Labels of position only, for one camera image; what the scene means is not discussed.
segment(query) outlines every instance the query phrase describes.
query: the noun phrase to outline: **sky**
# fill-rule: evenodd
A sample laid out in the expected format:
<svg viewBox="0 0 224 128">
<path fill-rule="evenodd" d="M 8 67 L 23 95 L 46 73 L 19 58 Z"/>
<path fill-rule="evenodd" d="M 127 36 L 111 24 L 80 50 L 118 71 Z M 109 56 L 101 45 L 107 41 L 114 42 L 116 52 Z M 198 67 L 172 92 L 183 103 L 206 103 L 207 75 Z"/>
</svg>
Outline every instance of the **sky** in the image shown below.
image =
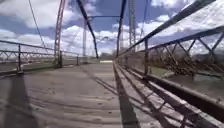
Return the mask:
<svg viewBox="0 0 224 128">
<path fill-rule="evenodd" d="M 54 48 L 55 26 L 60 0 L 30 0 L 41 36 Z M 153 31 L 195 0 L 136 0 L 136 41 Z M 88 16 L 119 16 L 121 0 L 83 0 Z M 147 6 L 146 19 L 143 21 Z M 216 0 L 190 17 L 178 22 L 150 39 L 158 45 L 202 30 L 223 25 L 224 1 Z M 123 46 L 129 45 L 128 6 L 123 24 Z M 90 23 L 97 39 L 99 54 L 111 53 L 116 47 L 119 18 L 94 18 Z M 0 40 L 42 46 L 28 0 L 0 0 Z M 75 0 L 66 0 L 61 31 L 61 49 L 82 53 L 83 17 Z M 87 30 L 87 54 L 94 54 L 92 36 Z"/>
</svg>

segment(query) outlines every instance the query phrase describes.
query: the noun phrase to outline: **metal railing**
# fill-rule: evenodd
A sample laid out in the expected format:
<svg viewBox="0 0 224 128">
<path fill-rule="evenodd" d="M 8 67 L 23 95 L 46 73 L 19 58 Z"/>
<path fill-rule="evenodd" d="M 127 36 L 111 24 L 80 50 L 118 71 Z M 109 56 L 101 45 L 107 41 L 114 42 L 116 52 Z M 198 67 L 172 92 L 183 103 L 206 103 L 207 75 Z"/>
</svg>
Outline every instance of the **metal railing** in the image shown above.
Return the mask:
<svg viewBox="0 0 224 128">
<path fill-rule="evenodd" d="M 214 99 L 203 97 L 195 91 L 186 90 L 186 86 L 183 87 L 183 84 L 171 82 L 168 79 L 164 80 L 165 77 L 158 77 L 153 72 L 153 68 L 156 67 L 170 71 L 174 75 L 194 77 L 194 75 L 200 74 L 223 78 L 224 56 L 219 54 L 219 50 L 223 48 L 221 44 L 223 44 L 224 26 L 149 47 L 149 39 L 154 35 L 212 2 L 214 1 L 196 1 L 143 39 L 118 54 L 115 60 L 116 63 L 127 70 L 142 76 L 143 80 L 154 82 L 205 113 L 224 122 L 224 116 L 220 115 L 220 113 L 224 112 L 223 105 L 219 104 L 220 98 L 214 101 Z"/>
<path fill-rule="evenodd" d="M 4 40 L 0 40 L 0 46 L 0 74 L 80 63 L 79 55 L 73 52 L 61 51 L 60 63 L 56 65 L 54 49 Z"/>
</svg>

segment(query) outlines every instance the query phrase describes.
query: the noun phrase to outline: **overhead beam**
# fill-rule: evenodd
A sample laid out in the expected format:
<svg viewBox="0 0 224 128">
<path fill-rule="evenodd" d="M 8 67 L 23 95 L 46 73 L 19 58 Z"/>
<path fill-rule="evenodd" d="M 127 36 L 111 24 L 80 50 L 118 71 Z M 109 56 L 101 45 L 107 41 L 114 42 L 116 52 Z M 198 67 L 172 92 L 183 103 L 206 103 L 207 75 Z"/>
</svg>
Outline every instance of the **overhead beam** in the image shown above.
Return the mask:
<svg viewBox="0 0 224 128">
<path fill-rule="evenodd" d="M 83 7 L 83 4 L 82 4 L 81 0 L 77 0 L 77 3 L 78 3 L 78 6 L 79 6 L 79 8 L 81 10 L 81 13 L 83 15 L 83 18 L 84 18 L 84 20 L 85 20 L 85 22 L 86 22 L 86 24 L 87 24 L 87 26 L 89 28 L 89 31 L 90 31 L 90 33 L 91 33 L 91 35 L 93 37 L 93 43 L 94 43 L 94 48 L 95 48 L 95 52 L 96 52 L 96 58 L 99 58 L 98 51 L 97 51 L 97 45 L 96 45 L 96 37 L 94 35 L 93 29 L 92 29 L 92 27 L 90 25 L 90 22 L 88 20 L 87 13 L 86 13 L 86 11 L 85 11 L 85 9 Z"/>
<path fill-rule="evenodd" d="M 120 45 L 119 44 L 119 39 L 120 39 L 120 34 L 121 34 L 121 26 L 123 24 L 124 10 L 125 10 L 126 3 L 127 3 L 127 0 L 122 0 L 120 21 L 119 21 L 118 34 L 117 34 L 117 56 L 119 55 L 119 45 Z"/>
<path fill-rule="evenodd" d="M 176 16 L 165 22 L 164 24 L 160 25 L 156 29 L 154 29 L 152 32 L 150 32 L 148 35 L 146 35 L 144 38 L 140 39 L 137 43 L 133 44 L 131 47 L 129 47 L 127 50 L 125 50 L 120 55 L 126 53 L 127 51 L 131 50 L 135 46 L 142 43 L 144 40 L 151 38 L 152 36 L 156 35 L 157 33 L 163 31 L 164 29 L 170 27 L 171 25 L 176 24 L 177 22 L 183 20 L 184 18 L 190 16 L 191 14 L 197 12 L 198 10 L 202 9 L 203 7 L 211 4 L 212 2 L 215 2 L 216 0 L 196 0 L 193 4 L 179 12 Z"/>
<path fill-rule="evenodd" d="M 88 16 L 88 18 L 117 18 L 120 16 Z"/>
</svg>

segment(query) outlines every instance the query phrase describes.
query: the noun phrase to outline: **bridge deck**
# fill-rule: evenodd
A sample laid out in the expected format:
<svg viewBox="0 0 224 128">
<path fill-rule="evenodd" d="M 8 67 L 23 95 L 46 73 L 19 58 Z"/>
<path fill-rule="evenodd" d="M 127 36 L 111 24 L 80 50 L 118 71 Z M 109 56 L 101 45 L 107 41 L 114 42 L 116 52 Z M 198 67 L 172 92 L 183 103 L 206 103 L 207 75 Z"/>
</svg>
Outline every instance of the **bridge deck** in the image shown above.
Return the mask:
<svg viewBox="0 0 224 128">
<path fill-rule="evenodd" d="M 4 128 L 220 125 L 208 116 L 212 123 L 201 118 L 206 116 L 204 113 L 192 112 L 200 111 L 166 91 L 159 93 L 145 87 L 112 64 L 66 67 L 0 79 L 0 127 Z"/>
</svg>

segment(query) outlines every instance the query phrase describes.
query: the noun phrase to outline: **cloud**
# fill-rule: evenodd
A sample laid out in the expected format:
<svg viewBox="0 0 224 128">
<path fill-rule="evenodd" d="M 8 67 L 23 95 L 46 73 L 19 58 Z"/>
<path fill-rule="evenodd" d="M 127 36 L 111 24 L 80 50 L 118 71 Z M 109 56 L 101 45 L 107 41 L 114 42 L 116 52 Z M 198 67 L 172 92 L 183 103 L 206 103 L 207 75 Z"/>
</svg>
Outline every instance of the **cloud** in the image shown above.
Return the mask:
<svg viewBox="0 0 224 128">
<path fill-rule="evenodd" d="M 195 0 L 152 0 L 151 6 L 175 9 L 186 7 L 186 5 L 190 5 L 194 1 Z"/>
<path fill-rule="evenodd" d="M 31 0 L 31 4 L 40 28 L 55 26 L 60 0 Z M 79 18 L 78 13 L 67 6 L 64 10 L 64 23 Z M 6 0 L 0 3 L 0 14 L 12 17 L 29 28 L 35 28 L 28 0 Z"/>
<path fill-rule="evenodd" d="M 96 1 L 94 0 L 90 0 L 88 3 L 85 4 L 84 8 L 88 16 L 101 15 L 101 13 L 97 11 L 95 4 Z"/>
<path fill-rule="evenodd" d="M 159 17 L 156 18 L 158 21 L 167 21 L 170 19 L 168 15 L 160 15 Z"/>
<path fill-rule="evenodd" d="M 118 23 L 113 24 L 112 28 L 113 29 L 118 29 L 119 28 L 119 24 Z M 129 26 L 127 26 L 127 25 L 122 25 L 122 28 L 123 28 L 123 31 L 129 31 Z"/>
</svg>

